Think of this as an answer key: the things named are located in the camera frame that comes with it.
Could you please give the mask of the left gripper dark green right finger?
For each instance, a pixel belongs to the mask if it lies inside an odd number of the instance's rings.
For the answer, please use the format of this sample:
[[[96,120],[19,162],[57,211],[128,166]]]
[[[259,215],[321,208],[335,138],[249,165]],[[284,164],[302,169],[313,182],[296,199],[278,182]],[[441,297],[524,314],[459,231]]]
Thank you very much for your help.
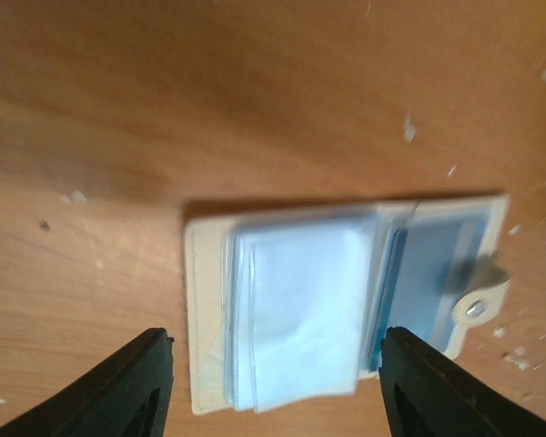
[[[379,378],[393,436],[546,436],[546,421],[409,330],[389,328]]]

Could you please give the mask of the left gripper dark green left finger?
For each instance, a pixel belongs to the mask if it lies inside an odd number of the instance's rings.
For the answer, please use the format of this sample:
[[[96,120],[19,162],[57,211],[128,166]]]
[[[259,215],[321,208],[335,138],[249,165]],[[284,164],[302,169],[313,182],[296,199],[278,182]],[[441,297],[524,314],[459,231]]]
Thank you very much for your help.
[[[0,427],[0,436],[162,436],[174,339],[143,331],[62,391]]]

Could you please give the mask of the beige card holder wallet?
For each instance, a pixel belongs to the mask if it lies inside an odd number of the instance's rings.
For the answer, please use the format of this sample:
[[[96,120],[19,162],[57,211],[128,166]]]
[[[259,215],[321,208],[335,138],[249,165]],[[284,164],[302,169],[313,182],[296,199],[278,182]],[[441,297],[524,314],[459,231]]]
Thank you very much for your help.
[[[265,412],[350,395],[368,370],[396,229],[486,220],[445,357],[496,318],[510,286],[495,263],[509,208],[502,194],[219,208],[184,230],[192,410]]]

